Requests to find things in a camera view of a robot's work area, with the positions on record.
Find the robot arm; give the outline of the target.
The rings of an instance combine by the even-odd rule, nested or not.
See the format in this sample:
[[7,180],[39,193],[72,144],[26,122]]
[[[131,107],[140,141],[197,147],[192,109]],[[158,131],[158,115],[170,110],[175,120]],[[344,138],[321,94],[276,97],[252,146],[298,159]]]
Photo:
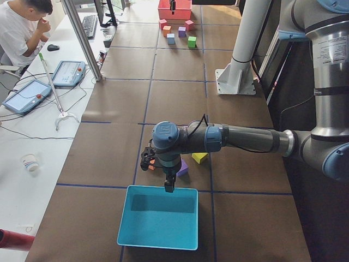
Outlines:
[[340,182],[348,181],[348,1],[282,1],[279,39],[310,40],[316,126],[313,130],[259,129],[208,123],[155,125],[140,166],[162,168],[167,192],[175,188],[181,155],[236,147],[293,157]]

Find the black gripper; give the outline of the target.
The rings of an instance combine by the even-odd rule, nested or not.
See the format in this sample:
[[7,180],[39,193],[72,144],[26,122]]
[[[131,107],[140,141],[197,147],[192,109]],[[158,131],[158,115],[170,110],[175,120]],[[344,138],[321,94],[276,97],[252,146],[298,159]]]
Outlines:
[[163,167],[163,172],[166,175],[166,180],[164,182],[165,192],[173,193],[175,189],[177,171],[174,167]]

